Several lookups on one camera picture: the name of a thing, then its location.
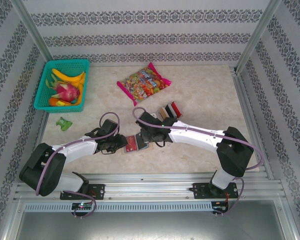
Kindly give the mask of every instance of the yellow banana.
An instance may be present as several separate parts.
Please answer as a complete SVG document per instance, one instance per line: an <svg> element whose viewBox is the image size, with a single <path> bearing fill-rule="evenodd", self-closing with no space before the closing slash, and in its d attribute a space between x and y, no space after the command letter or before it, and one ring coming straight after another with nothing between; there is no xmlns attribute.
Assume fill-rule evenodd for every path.
<svg viewBox="0 0 300 240"><path fill-rule="evenodd" d="M67 83L70 83L72 86L78 88L79 84L81 85L84 85L85 84L85 80L86 80L86 73L84 73L82 75L82 78L80 81L77 81L77 82L65 82L65 81L58 81L58 83L60 84L67 84Z"/></svg>
<svg viewBox="0 0 300 240"><path fill-rule="evenodd" d="M78 76L66 76L62 72L58 71L55 68L52 68L52 73L56 75L58 78L61 80L68 82L68 83L76 83L82 80L82 76L85 75L85 72L83 71L80 75Z"/></svg>
<svg viewBox="0 0 300 240"><path fill-rule="evenodd" d="M73 104L74 106L77 106L77 105L81 104L81 102L82 102L82 97L83 97L83 94L84 94L84 86L83 86L81 83L79 83L79 85L78 85L77 88L78 88L79 91L80 91L80 95L79 95L79 97L78 97L76 103Z"/></svg>

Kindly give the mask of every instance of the cable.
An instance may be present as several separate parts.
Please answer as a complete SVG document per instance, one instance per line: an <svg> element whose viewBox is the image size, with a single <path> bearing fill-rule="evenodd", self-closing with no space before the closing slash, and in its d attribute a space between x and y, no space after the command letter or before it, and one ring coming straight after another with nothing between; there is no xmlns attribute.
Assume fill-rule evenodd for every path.
<svg viewBox="0 0 300 240"><path fill-rule="evenodd" d="M238 204L239 199L241 198L241 195L242 195L242 193L243 193L243 191L244 191L244 188L245 188L245 181L244 181L244 179L243 179L242 177L235 177L235 178L234 178L234 180L238 180L238 179L240 179L241 182L242 182L242 188L241 188L241 191L240 191L240 193L239 193L239 195L238 195L238 198L235 200L234 204L232 205L232 207L231 207L227 212L225 212L223 215L229 214L229 213L235 208L235 206Z"/></svg>
<svg viewBox="0 0 300 240"><path fill-rule="evenodd" d="M254 146L253 144L247 142L247 141L243 141L243 140L240 140L240 139L237 139L237 138L233 138L233 137L229 137L229 136L223 136L223 135L219 135L219 134L214 134L212 132L204 131L204 130L201 130L201 129L196 129L196 128L193 128L193 127L185 127L185 126L162 126L162 125L154 125L154 124L151 124L151 123L147 123L146 121L143 121L143 120L141 120L140 118L138 118L136 116L135 111L138 110L138 109L142 109L144 112L146 112L146 110L143 107L137 106L137 107L135 107L132 110L133 117L138 122L140 122L140 123L142 123L144 125L147 125L149 127L158 128L158 129L177 129L177 130L194 131L194 132L197 132L197 133L206 134L206 135L209 135L209 136L214 136L216 138L222 138L222 139L234 141L234 142L237 142L237 143L241 143L241 144L247 145L250 148L253 148L254 150L256 150L259 153L259 155L260 155L260 161L256 165L254 165L254 166L247 167L245 170L255 169L255 168L259 167L261 164L263 164L263 162L264 162L264 156L263 156L261 150L259 148L257 148L256 146Z"/></svg>
<svg viewBox="0 0 300 240"><path fill-rule="evenodd" d="M43 170L42 170L40 179L39 179L38 184L37 184L37 186L36 186L36 190L35 190L35 195L36 195L36 196L39 195L39 191L40 191L41 184L42 184L42 182L43 182L43 179L44 179L44 177L45 177L46 171L47 171L47 169L48 169L48 166L49 166L51 160L54 158L54 156L55 156L59 151L61 151L62 149L65 149L66 147L71 146L71 145L73 145L73 144L82 143L82 142L89 142L89 141L94 141L94 140L100 140L100 139L105 139L105 138L107 138L107 137L110 137L110 136L113 135L114 133L116 133L116 131L118 130L119 125L120 125L120 119L119 119L119 116L118 116L115 112L109 111L109 112L106 112L105 114L103 114L103 115L101 116L101 118L100 118L99 124L101 124L102 118L103 118L105 115L107 115L107 114L113 114L113 115L115 115L116 118L117 118L117 120L118 120L118 124L117 124L116 128L115 128L111 133L109 133L109 134L107 134L107 135L105 135L105 136L99 136L99 137L94 137L94 138L83 138L83 139L79 139L79 140L76 140L76 141L69 142L69 143L63 145L62 147L59 147L57 150L55 150L55 151L51 154L51 156L50 156L49 159L47 160L47 162L46 162L46 164L45 164L45 166L44 166L44 168L43 168ZM87 198L90 198L89 195L83 194L83 196L84 196L84 197L87 197Z"/></svg>
<svg viewBox="0 0 300 240"><path fill-rule="evenodd" d="M214 212L217 212L217 213L221 214L222 217L223 217L224 215L229 214L229 213L236 207L236 205L237 205L238 202L239 202L239 199L241 198L242 193L244 192L245 181L244 181L244 179L243 179L242 177L235 177L233 180L238 180L238 179L241 180L241 182L242 182L242 188L241 188L241 191L240 191L240 193L239 193L237 199L235 200L234 204L232 205L232 207L231 207L228 211L226 211L225 213L222 213L221 211L218 211L218 210L213 209Z"/></svg>
<svg viewBox="0 0 300 240"><path fill-rule="evenodd" d="M83 196L83 197L89 198L89 199L91 199L91 202L93 202L93 209L90 212L88 212L86 215L84 215L84 216L78 216L78 215L76 215L76 211L80 209L80 208L76 208L74 210L74 212L73 212L73 215L74 215L75 218L80 218L80 219L87 218L91 214L93 214L94 211L97 209L97 202L96 202L96 200L92 196L89 196L89 195L86 195L86 194L83 194L83 193L80 193L80 192L75 192L75 191L64 191L64 192L68 193L68 194L75 194L75 195L79 195L79 196Z"/></svg>
<svg viewBox="0 0 300 240"><path fill-rule="evenodd" d="M228 192L226 192L225 193L225 196L226 196L226 206L225 207L228 207L229 206L229 193Z"/></svg>
<svg viewBox="0 0 300 240"><path fill-rule="evenodd" d="M163 141L163 145L159 145L159 143L157 143L156 141L154 142L155 145L157 145L159 148L163 148L166 145L166 141Z"/></svg>

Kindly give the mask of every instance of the dragon fruit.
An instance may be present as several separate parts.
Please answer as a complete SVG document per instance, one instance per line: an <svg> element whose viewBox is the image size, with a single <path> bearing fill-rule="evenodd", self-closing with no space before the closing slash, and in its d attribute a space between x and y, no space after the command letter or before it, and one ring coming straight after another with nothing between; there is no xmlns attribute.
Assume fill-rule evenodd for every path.
<svg viewBox="0 0 300 240"><path fill-rule="evenodd" d="M51 96L52 98L61 99L70 103L80 96L79 89L71 85L71 83L59 83L55 81L50 83L52 87L49 85L48 80L46 80L45 83L48 88L56 91L56 94Z"/></svg>

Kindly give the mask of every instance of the metal vent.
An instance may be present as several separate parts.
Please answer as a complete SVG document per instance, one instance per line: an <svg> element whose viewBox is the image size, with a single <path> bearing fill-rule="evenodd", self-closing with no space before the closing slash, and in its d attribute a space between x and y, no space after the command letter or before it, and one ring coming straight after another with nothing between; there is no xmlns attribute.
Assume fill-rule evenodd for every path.
<svg viewBox="0 0 300 240"><path fill-rule="evenodd" d="M70 212L72 203L27 203L25 212ZM97 202L96 212L196 212L212 211L210 201L193 202Z"/></svg>
<svg viewBox="0 0 300 240"><path fill-rule="evenodd" d="M54 203L54 202L41 202L41 203L27 203L24 212L26 213L57 213L57 212L69 212L71 210L71 202L67 203Z"/></svg>

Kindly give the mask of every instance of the red card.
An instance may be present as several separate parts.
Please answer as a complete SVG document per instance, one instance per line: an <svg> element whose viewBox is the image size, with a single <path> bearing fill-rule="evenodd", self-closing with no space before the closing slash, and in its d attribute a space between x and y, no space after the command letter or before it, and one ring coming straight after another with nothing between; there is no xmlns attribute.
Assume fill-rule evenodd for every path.
<svg viewBox="0 0 300 240"><path fill-rule="evenodd" d="M137 151L137 141L136 141L136 137L134 135L132 136L126 136L125 137L128 144L125 146L125 151L127 153L133 152L133 151Z"/></svg>
<svg viewBox="0 0 300 240"><path fill-rule="evenodd" d="M178 109L178 107L177 107L177 105L174 101L171 103L171 106L172 106L174 112L176 113L177 118L180 118L180 117L183 116L182 113L179 111L179 109Z"/></svg>

